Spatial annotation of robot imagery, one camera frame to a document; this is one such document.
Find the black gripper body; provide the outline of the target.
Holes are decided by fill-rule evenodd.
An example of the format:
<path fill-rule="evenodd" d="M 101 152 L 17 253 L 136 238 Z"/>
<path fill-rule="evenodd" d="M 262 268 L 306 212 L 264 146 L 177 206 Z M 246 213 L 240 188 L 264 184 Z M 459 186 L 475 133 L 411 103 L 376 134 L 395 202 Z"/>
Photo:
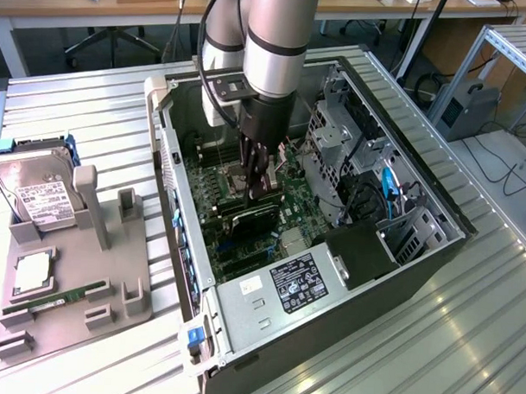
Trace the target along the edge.
<path fill-rule="evenodd" d="M 283 98 L 257 96 L 242 99 L 240 149 L 250 152 L 253 145 L 261 145 L 268 152 L 276 151 L 288 133 L 295 99 L 295 92 Z"/>

